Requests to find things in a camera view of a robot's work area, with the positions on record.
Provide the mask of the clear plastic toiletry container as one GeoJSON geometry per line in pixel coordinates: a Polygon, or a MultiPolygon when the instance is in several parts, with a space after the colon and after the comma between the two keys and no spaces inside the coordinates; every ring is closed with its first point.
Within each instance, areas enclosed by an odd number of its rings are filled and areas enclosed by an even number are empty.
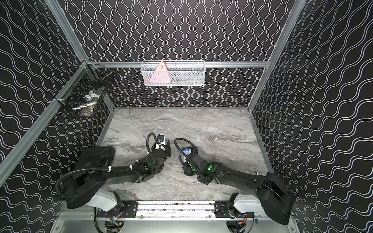
{"type": "Polygon", "coordinates": [[[187,161],[187,158],[185,157],[185,155],[189,155],[190,152],[191,152],[191,148],[186,147],[186,148],[183,148],[182,152],[179,153],[179,157],[181,159],[182,165],[188,164],[188,161],[187,161]]]}

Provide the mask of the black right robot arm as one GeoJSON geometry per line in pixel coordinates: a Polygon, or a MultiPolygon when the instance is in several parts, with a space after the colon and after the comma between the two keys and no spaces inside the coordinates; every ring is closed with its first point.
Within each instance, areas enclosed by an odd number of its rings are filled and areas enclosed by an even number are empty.
{"type": "Polygon", "coordinates": [[[192,148],[188,153],[180,149],[179,157],[187,176],[196,175],[203,184],[217,182],[256,196],[269,218],[282,225],[289,223],[295,197],[275,174],[268,172],[263,176],[233,170],[221,163],[204,160],[192,148]]]}

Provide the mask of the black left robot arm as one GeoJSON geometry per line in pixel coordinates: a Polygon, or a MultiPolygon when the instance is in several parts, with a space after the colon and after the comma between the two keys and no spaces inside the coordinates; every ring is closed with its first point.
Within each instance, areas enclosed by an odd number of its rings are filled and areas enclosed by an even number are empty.
{"type": "Polygon", "coordinates": [[[163,170],[165,161],[171,157],[171,149],[162,146],[130,166],[113,167],[115,152],[109,146],[85,148],[75,168],[58,179],[55,190],[69,209],[87,205],[106,185],[148,181],[163,170]]]}

